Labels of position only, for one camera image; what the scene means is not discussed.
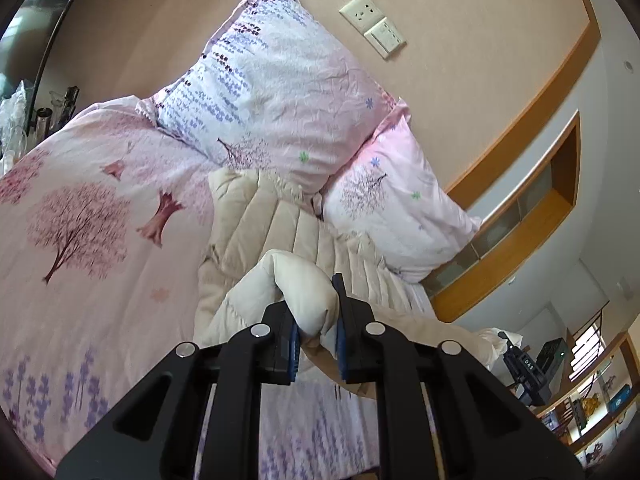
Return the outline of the wooden window frame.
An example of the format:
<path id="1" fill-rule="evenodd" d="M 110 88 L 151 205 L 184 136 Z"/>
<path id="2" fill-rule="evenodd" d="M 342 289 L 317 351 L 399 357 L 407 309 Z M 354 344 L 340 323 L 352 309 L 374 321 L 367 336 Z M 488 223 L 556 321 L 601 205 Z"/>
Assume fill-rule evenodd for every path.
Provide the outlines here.
<path id="1" fill-rule="evenodd" d="M 450 188 L 461 206 L 472 206 L 515 167 L 525 151 L 540 139 L 542 130 L 578 84 L 601 39 L 591 0 L 580 0 L 588 22 L 566 58 L 506 131 Z M 491 208 L 479 237 L 485 236 L 513 209 L 515 223 L 494 247 L 432 298 L 437 317 L 454 322 L 513 278 L 565 221 L 578 200 L 580 164 L 580 111 L 575 110 L 518 184 Z"/>

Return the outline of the lavender print left pillow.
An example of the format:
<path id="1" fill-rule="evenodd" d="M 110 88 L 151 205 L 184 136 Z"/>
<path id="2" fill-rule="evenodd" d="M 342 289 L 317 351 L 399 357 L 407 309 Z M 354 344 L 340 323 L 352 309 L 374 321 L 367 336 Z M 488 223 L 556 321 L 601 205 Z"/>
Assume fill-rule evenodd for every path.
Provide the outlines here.
<path id="1" fill-rule="evenodd" d="M 395 105 L 299 0 L 242 0 L 138 112 L 219 166 L 318 193 Z"/>

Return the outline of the wooden shelf unit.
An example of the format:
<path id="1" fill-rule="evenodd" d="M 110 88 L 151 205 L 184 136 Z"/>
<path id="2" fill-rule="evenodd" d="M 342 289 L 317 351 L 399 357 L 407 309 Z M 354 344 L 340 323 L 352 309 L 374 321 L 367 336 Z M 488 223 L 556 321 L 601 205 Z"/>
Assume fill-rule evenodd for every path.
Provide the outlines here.
<path id="1" fill-rule="evenodd" d="M 604 461 L 639 413 L 639 345 L 629 330 L 605 335 L 600 309 L 575 333 L 561 370 L 560 388 L 534 414 L 582 466 Z"/>

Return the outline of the white wall switch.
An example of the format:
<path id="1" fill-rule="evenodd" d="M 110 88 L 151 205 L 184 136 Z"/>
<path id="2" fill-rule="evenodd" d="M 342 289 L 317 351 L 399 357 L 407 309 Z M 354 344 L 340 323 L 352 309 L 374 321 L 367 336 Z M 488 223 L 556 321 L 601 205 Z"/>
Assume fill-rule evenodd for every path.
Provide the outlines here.
<path id="1" fill-rule="evenodd" d="M 404 36 L 388 18 L 383 18 L 373 25 L 363 37 L 382 58 L 389 58 L 406 44 Z"/>

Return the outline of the pink floral bed sheet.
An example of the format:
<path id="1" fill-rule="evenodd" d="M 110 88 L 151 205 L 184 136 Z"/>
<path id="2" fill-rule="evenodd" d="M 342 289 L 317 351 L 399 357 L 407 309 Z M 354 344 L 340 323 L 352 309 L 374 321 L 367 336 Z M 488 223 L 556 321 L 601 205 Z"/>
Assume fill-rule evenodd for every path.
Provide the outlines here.
<path id="1" fill-rule="evenodd" d="M 269 170 L 212 162 L 145 101 L 96 103 L 1 180 L 1 409 L 53 474 L 181 341 L 244 320 L 226 293 L 270 249 L 341 273 L 350 296 L 404 306 L 365 236 L 338 234 Z"/>

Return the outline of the beige quilted down jacket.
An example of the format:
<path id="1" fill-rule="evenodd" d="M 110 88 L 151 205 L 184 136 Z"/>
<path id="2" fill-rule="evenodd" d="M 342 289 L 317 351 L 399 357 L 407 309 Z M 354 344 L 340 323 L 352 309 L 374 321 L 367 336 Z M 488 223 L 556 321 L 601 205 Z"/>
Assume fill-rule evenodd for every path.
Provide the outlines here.
<path id="1" fill-rule="evenodd" d="M 221 168 L 208 176 L 214 223 L 198 269 L 194 340 L 216 346 L 286 302 L 302 331 L 303 378 L 344 385 L 337 365 L 338 295 L 370 304 L 375 318 L 409 340 L 435 347 L 455 340 L 491 368 L 506 352 L 494 328 L 470 332 L 413 307 L 405 282 L 387 269 L 365 235 L 335 231 L 319 220 L 299 188 L 262 170 Z"/>

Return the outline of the dark framed mirror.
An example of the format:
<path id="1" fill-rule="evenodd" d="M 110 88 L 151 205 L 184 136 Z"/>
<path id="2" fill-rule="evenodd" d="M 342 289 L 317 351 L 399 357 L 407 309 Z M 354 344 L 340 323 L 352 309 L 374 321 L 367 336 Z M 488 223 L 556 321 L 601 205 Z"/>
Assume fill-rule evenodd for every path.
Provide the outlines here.
<path id="1" fill-rule="evenodd" d="M 47 68 L 74 0 L 1 0 L 1 160 L 16 162 L 68 123 L 79 88 Z"/>

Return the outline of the white wall socket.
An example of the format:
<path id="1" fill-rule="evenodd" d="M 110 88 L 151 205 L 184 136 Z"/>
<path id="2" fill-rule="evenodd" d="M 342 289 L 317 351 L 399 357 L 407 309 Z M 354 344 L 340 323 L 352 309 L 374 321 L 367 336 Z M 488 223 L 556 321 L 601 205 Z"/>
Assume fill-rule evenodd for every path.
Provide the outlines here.
<path id="1" fill-rule="evenodd" d="M 384 13 L 372 0 L 350 0 L 341 7 L 340 14 L 361 35 L 385 18 Z"/>

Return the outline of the pink tree print right pillow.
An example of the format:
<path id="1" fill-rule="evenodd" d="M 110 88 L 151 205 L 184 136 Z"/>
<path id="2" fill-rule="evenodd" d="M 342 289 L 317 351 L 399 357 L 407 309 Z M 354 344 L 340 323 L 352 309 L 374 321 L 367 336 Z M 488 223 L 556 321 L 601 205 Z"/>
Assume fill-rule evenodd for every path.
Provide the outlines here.
<path id="1" fill-rule="evenodd" d="M 342 233 L 369 235 L 386 266 L 417 283 L 453 259 L 482 219 L 440 187 L 399 100 L 322 195 L 322 218 Z"/>

